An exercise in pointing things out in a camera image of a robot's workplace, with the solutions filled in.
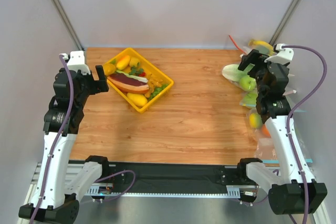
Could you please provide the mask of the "blue-zip clear bag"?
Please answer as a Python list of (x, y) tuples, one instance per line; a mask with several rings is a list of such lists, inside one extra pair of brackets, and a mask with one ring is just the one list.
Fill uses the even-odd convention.
[(296, 129), (291, 126), (289, 130), (287, 133), (284, 127), (279, 130), (270, 129), (271, 138), (259, 137), (256, 134), (258, 144), (255, 157), (265, 164), (279, 164), (287, 168), (293, 168), (299, 163), (306, 167), (312, 163), (312, 158)]

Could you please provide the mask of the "fake green cabbage leaf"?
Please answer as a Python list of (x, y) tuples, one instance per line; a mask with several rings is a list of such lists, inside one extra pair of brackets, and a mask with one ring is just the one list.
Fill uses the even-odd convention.
[(248, 75), (248, 72), (251, 71), (251, 69), (254, 67), (253, 64), (250, 64), (244, 71), (238, 70), (239, 64), (230, 64), (226, 65), (222, 69), (222, 75), (225, 77), (227, 80), (231, 82), (239, 82), (241, 77)]

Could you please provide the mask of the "fake yellow banana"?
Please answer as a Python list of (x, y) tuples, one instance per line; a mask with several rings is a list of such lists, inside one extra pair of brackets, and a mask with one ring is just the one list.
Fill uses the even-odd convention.
[(272, 56), (274, 54), (273, 46), (270, 45), (269, 43), (265, 42), (265, 41), (262, 41), (262, 40), (251, 39), (248, 43), (248, 47), (250, 49), (256, 49), (261, 54), (265, 54), (265, 55), (268, 55), (268, 56)]

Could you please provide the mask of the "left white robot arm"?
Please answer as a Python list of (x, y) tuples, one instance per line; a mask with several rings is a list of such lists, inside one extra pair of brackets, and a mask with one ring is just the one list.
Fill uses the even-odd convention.
[(30, 223), (74, 223), (83, 196), (97, 180), (105, 180), (110, 171), (106, 157), (91, 155), (70, 184), (65, 184), (83, 108), (90, 95), (109, 90), (103, 67), (96, 66), (96, 71), (98, 80), (91, 73), (67, 67), (55, 76), (55, 95), (44, 116), (44, 154), (36, 191), (18, 213)]

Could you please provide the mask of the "fake cherry tomatoes sprig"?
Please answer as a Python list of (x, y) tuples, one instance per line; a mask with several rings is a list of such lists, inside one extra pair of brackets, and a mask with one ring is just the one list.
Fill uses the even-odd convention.
[(129, 75), (138, 76), (138, 77), (145, 77), (146, 73), (145, 73), (144, 69), (142, 69), (142, 68), (131, 67)]

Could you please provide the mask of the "clear zip top bag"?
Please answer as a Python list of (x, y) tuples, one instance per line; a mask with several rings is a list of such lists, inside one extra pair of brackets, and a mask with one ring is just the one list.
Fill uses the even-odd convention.
[(288, 65), (293, 59), (291, 48), (270, 55), (253, 49), (241, 55), (239, 64), (226, 65), (222, 75), (245, 92), (240, 105), (248, 108), (285, 108), (286, 86), (289, 81)]

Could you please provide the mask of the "fake orange-yellow mango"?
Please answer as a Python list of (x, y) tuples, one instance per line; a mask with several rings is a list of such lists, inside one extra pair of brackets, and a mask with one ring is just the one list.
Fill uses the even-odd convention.
[(123, 56), (122, 58), (120, 58), (120, 60), (116, 63), (116, 68), (118, 70), (123, 70), (125, 69), (128, 65), (129, 65), (129, 62), (131, 60), (131, 57), (129, 55), (125, 55)]

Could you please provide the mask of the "green fake apple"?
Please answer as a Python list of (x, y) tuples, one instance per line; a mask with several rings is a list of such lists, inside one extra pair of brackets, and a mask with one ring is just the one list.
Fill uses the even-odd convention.
[(239, 85), (244, 91), (249, 92), (256, 88), (257, 83), (254, 78), (250, 77), (249, 75), (245, 75), (239, 80)]

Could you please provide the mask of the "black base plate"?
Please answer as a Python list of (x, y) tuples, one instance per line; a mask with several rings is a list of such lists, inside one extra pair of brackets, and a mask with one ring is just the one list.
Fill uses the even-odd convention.
[(139, 194), (223, 194), (229, 186), (255, 188), (256, 183), (243, 174), (240, 166), (154, 164), (108, 162), (101, 178), (132, 170), (135, 182), (129, 193)]

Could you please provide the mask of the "yellow fake mango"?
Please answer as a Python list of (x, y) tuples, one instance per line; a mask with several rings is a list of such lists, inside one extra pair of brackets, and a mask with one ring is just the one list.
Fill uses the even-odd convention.
[(138, 107), (144, 107), (148, 100), (143, 94), (127, 93), (128, 99)]

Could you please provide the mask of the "yellow plastic tray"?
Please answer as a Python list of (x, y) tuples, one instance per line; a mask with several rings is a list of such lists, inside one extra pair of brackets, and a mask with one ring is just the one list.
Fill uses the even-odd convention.
[(107, 82), (136, 111), (145, 112), (174, 81), (132, 48), (103, 64)]

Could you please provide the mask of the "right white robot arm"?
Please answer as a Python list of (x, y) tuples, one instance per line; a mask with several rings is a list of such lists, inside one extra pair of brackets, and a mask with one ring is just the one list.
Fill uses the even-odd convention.
[(324, 183), (316, 181), (306, 163), (296, 136), (294, 110), (284, 95), (292, 58), (293, 49), (289, 46), (281, 46), (273, 56), (257, 49), (242, 56), (238, 70), (253, 65), (248, 74), (257, 83), (256, 109), (273, 140), (280, 176), (260, 160), (243, 161), (247, 177), (268, 194), (275, 214), (307, 216), (319, 208), (328, 191)]

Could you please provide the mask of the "fake ginger root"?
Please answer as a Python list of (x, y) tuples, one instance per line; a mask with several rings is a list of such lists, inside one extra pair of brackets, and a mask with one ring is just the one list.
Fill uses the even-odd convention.
[(162, 87), (163, 80), (155, 77), (153, 74), (148, 74), (146, 78), (148, 80), (149, 90), (144, 96), (146, 98), (149, 98), (150, 95), (155, 91), (156, 88), (161, 88)]

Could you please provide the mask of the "bag with yellow-green fruit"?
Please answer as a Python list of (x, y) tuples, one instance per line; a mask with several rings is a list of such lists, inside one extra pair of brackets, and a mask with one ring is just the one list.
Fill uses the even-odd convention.
[(247, 120), (249, 126), (256, 132), (259, 137), (271, 138), (265, 124), (262, 122), (261, 116), (256, 109), (251, 109), (247, 113)]

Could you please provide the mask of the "aluminium frame rail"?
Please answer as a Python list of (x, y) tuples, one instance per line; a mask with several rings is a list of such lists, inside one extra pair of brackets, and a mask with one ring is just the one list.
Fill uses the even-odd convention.
[(280, 165), (280, 174), (270, 171), (258, 158), (243, 158), (236, 166), (110, 162), (103, 156), (82, 161), (73, 178), (69, 162), (60, 156), (46, 156), (40, 166), (36, 190), (30, 202), (21, 206), (20, 218), (45, 223), (73, 223), (82, 198), (93, 184), (91, 195), (105, 202), (123, 195), (153, 197), (227, 197), (252, 203), (258, 187), (268, 194), (277, 215), (312, 214), (327, 195), (324, 183), (316, 181), (307, 164)]

